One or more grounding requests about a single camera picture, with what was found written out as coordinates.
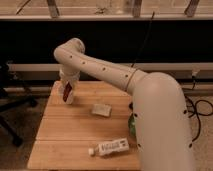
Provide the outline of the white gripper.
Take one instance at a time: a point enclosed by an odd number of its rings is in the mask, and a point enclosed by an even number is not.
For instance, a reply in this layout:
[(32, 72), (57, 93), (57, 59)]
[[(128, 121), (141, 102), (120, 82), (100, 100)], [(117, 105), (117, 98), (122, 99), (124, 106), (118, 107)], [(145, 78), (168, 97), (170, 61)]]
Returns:
[(67, 83), (68, 96), (67, 96), (66, 102), (67, 104), (72, 104), (74, 101), (74, 85), (72, 84), (79, 80), (80, 72), (67, 73), (64, 70), (60, 69), (59, 76), (61, 80), (59, 81), (59, 88), (58, 88), (59, 95), (61, 96), (63, 101), (66, 101), (66, 93), (64, 89), (65, 89), (66, 83), (68, 82)]

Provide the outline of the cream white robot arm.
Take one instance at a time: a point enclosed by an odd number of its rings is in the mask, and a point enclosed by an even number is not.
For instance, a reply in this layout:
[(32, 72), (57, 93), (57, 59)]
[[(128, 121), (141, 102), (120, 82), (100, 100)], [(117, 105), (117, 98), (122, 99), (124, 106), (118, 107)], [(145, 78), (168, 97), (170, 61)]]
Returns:
[(183, 90), (170, 75), (89, 57), (72, 38), (54, 50), (66, 74), (85, 72), (132, 96), (140, 169), (196, 171)]

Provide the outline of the green object behind arm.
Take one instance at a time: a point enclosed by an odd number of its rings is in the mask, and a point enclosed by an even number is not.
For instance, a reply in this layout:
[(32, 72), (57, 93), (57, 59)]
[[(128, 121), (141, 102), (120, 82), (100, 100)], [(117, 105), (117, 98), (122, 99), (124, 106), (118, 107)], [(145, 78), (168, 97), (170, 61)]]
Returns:
[(130, 134), (136, 137), (135, 120), (134, 120), (133, 114), (131, 114), (128, 119), (128, 128), (129, 128)]

